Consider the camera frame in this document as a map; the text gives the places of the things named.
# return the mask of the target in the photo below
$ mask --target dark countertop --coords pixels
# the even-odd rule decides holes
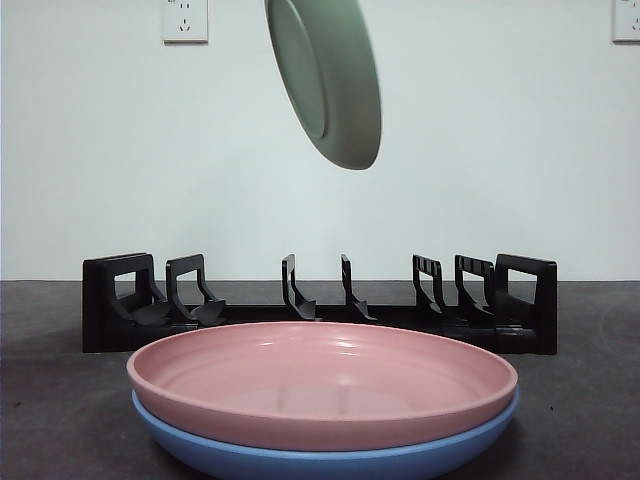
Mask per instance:
[[[279,282],[210,282],[230,303],[280,303]],[[338,282],[304,282],[339,303]],[[356,282],[370,303],[413,301],[410,282]],[[451,285],[446,285],[447,298]],[[80,282],[2,283],[2,478],[205,479],[137,419],[130,353],[83,354]],[[193,285],[182,286],[193,302]],[[527,295],[522,282],[514,291]],[[505,355],[521,402],[505,433],[442,478],[640,478],[640,282],[560,282],[557,356]]]

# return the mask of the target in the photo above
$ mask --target plate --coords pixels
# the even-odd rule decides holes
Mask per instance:
[[[426,480],[468,462],[504,431],[518,391],[498,416],[441,440],[360,452],[291,452],[217,442],[167,425],[151,415],[133,393],[136,410],[152,437],[185,464],[224,480]]]
[[[496,416],[514,368],[480,348],[396,328],[230,325],[163,338],[127,363],[141,402],[177,428],[279,450],[423,443]]]
[[[380,146],[376,66],[356,0],[266,0],[271,43],[293,109],[322,155],[370,167]]]

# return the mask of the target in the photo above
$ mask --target white wall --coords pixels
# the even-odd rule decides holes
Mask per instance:
[[[210,278],[404,279],[410,255],[555,259],[640,279],[640,46],[608,0],[361,0],[382,89],[377,163],[299,126],[262,0],[211,0],[208,46],[165,47],[160,0],[2,3],[5,279],[84,258],[203,252]]]

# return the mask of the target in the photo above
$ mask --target black dish rack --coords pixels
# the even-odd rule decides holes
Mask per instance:
[[[154,278],[153,257],[131,253],[85,260],[82,281],[82,348],[84,352],[135,350],[176,333],[249,322],[286,320],[365,323],[443,335],[496,353],[557,352],[557,265],[553,261],[499,254],[495,265],[463,255],[455,256],[458,302],[443,297],[440,262],[413,255],[414,305],[370,305],[356,297],[351,262],[341,256],[343,305],[318,305],[296,284],[293,254],[282,260],[281,305],[229,305],[217,298],[205,281],[201,254],[167,261],[167,295]],[[536,277],[533,302],[509,293],[508,272]],[[178,297],[177,277],[197,273],[203,296],[200,305],[184,305]],[[484,304],[465,288],[463,273],[483,279]],[[116,277],[135,273],[135,290],[119,297]],[[432,282],[433,295],[423,288],[421,274]]]

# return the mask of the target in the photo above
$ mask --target electrical outlet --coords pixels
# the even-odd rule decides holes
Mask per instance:
[[[640,0],[613,0],[614,43],[640,43]]]
[[[207,43],[208,0],[164,0],[165,43]]]

